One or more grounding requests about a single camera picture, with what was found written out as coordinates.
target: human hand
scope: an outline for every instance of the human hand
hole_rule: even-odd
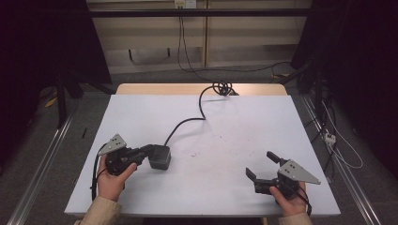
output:
[[[137,164],[132,163],[119,176],[114,176],[106,170],[105,159],[106,155],[100,158],[99,169],[97,171],[99,196],[117,202],[124,188],[125,181],[137,170]]]
[[[303,197],[306,196],[304,193],[305,183],[299,182],[299,186],[301,188],[298,189],[298,193]],[[291,200],[287,200],[276,187],[270,187],[269,191],[271,192],[275,200],[278,202],[278,204],[281,206],[282,216],[284,218],[305,213],[307,203],[298,196],[295,196]]]

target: metal bracket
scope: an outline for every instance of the metal bracket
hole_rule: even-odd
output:
[[[119,134],[115,134],[114,137],[99,150],[99,156],[105,155],[110,152],[114,152],[126,146],[127,144],[122,139],[122,137]]]
[[[291,159],[284,163],[284,165],[278,170],[278,173],[294,181],[303,181],[316,185],[321,184],[316,177],[307,172],[304,168],[298,165],[297,162]]]

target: white tabletop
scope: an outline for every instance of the white tabletop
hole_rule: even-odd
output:
[[[144,160],[126,182],[119,202],[133,217],[265,217],[281,210],[272,196],[254,193],[245,168],[272,179],[272,151],[294,159],[321,181],[307,184],[313,216],[340,210],[289,96],[204,96],[206,121],[183,124],[168,146],[167,171]],[[67,214],[82,216],[91,204],[91,176],[99,148],[116,133],[128,147],[164,144],[182,120],[200,117],[198,96],[112,96],[92,149],[70,196]]]

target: electrical wire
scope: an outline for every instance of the electrical wire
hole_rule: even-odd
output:
[[[91,188],[91,199],[92,199],[92,201],[94,201],[94,199],[97,197],[98,177],[100,176],[101,173],[103,173],[106,170],[106,168],[105,168],[101,172],[99,172],[99,174],[97,174],[97,166],[98,166],[98,163],[99,163],[99,159],[100,159],[100,156],[99,156],[99,154],[97,154],[96,155],[96,159],[94,161],[93,178],[92,178],[92,183],[91,183],[91,187],[90,187]]]
[[[205,91],[207,91],[210,88],[212,88],[220,96],[228,96],[228,95],[231,94],[231,92],[236,94],[235,90],[232,88],[232,84],[228,83],[228,82],[215,82],[211,86],[205,88],[205,90],[203,90],[202,93],[199,96],[199,110],[200,110],[200,113],[202,114],[202,117],[189,118],[189,119],[183,120],[180,123],[178,123],[176,125],[176,127],[173,129],[173,131],[170,133],[169,137],[167,138],[166,142],[164,143],[164,146],[167,145],[167,143],[170,141],[170,139],[173,136],[173,134],[176,132],[176,130],[182,124],[184,124],[186,122],[189,122],[189,121],[192,121],[192,120],[206,120],[206,116],[203,113],[203,109],[202,109],[202,96],[205,93]]]
[[[181,48],[181,39],[182,39],[182,42],[184,44],[184,50],[185,50],[184,52],[185,52],[185,56],[187,58],[188,65],[189,65],[190,69],[183,68],[181,66],[181,62],[179,60],[179,58],[180,58],[179,57],[180,56],[180,48]],[[240,69],[227,69],[227,68],[198,68],[198,69],[194,69],[191,66],[191,61],[190,61],[190,58],[189,58],[188,52],[187,52],[187,43],[186,43],[186,40],[185,40],[184,19],[182,17],[179,17],[179,40],[178,40],[177,61],[178,61],[178,66],[180,67],[181,70],[186,71],[186,72],[193,72],[196,77],[204,79],[206,81],[213,82],[213,83],[214,83],[214,81],[212,81],[212,80],[210,80],[208,78],[204,78],[204,77],[200,76],[197,72],[200,72],[200,71],[255,72],[255,71],[261,71],[261,70],[265,70],[265,69],[271,68],[272,69],[272,80],[271,80],[271,83],[272,83],[273,82],[273,78],[274,78],[273,68],[278,66],[278,65],[281,65],[281,64],[290,64],[291,63],[289,61],[283,61],[283,62],[278,62],[278,63],[275,63],[275,64],[273,64],[271,66],[267,66],[267,67],[261,67],[261,68],[255,68],[255,69],[245,69],[245,70],[243,70],[243,69],[242,70],[240,70]]]
[[[331,116],[329,114],[328,108],[326,107],[325,103],[322,101],[322,105],[324,106],[324,108],[326,109],[326,113],[329,117],[329,120],[331,121]],[[358,159],[360,160],[360,165],[359,166],[353,166],[351,164],[349,164],[348,162],[346,162],[342,156],[340,156],[339,154],[336,153],[336,151],[333,149],[333,147],[330,144],[327,144],[327,146],[329,147],[329,149],[334,152],[334,154],[336,155],[336,157],[338,159],[340,159],[346,166],[353,168],[353,169],[360,169],[363,166],[363,161],[362,158],[360,157],[360,154],[357,152],[357,150],[355,150],[355,148],[343,137],[343,135],[339,132],[339,130],[337,129],[337,127],[334,126],[333,123],[331,123],[331,125],[333,126],[334,130],[336,131],[336,133],[348,144],[348,146],[354,151],[354,153],[357,155]]]

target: sleeve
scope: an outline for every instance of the sleeve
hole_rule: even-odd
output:
[[[280,225],[312,225],[310,217],[308,217],[307,213],[301,213],[290,217],[280,217],[279,218]]]
[[[110,225],[115,224],[120,216],[122,206],[117,202],[97,196],[88,208],[83,220],[76,221],[75,225]]]

